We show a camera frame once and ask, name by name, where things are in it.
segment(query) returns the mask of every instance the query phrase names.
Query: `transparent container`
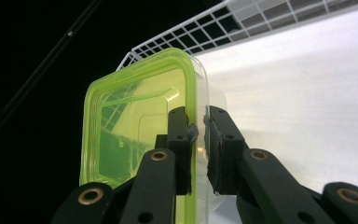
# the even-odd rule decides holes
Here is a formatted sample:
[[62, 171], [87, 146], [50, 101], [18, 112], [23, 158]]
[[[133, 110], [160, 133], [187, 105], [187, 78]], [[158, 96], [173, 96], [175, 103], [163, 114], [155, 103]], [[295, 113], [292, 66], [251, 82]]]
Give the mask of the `transparent container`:
[[[200, 134], [192, 150], [193, 192], [176, 197], [176, 223], [207, 223], [209, 213], [224, 200], [213, 195], [207, 177], [208, 84], [200, 62], [174, 48], [91, 83], [84, 107], [80, 184], [103, 182], [114, 189], [136, 176], [157, 134], [167, 133], [169, 111], [184, 106]], [[223, 93], [211, 87], [220, 96], [214, 97], [214, 105], [226, 108]]]

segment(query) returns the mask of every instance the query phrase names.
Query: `black cable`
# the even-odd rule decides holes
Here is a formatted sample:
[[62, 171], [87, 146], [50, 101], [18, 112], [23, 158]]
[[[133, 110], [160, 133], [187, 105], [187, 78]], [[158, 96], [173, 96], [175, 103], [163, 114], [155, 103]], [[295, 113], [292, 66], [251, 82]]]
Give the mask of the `black cable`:
[[83, 11], [83, 13], [77, 18], [74, 24], [69, 28], [69, 30], [63, 35], [60, 41], [54, 46], [51, 52], [46, 56], [46, 58], [39, 64], [33, 73], [28, 77], [25, 83], [20, 87], [16, 94], [10, 99], [10, 101], [5, 105], [0, 114], [0, 128], [5, 124], [5, 122], [10, 118], [13, 112], [19, 107], [21, 102], [27, 96], [27, 94], [33, 89], [34, 85], [39, 81], [39, 79], [48, 71], [50, 66], [58, 58], [64, 48], [68, 45], [74, 35], [80, 30], [80, 28], [86, 23], [89, 17], [97, 9], [103, 0], [93, 0], [88, 7]]

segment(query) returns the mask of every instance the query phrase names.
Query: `black background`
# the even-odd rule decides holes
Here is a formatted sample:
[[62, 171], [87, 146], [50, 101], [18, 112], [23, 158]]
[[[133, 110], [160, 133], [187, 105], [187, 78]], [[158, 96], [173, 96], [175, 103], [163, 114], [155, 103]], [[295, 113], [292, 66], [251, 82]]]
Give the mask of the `black background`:
[[[91, 0], [0, 1], [0, 108]], [[84, 97], [131, 48], [218, 0], [104, 0], [0, 128], [0, 223], [49, 223], [78, 186]]]

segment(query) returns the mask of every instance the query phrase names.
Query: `white wall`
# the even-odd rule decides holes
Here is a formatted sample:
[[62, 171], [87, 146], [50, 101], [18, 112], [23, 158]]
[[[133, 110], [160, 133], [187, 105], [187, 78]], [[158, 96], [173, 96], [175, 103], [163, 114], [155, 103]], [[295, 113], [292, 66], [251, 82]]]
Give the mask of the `white wall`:
[[318, 192], [358, 186], [358, 10], [196, 57], [250, 147]]

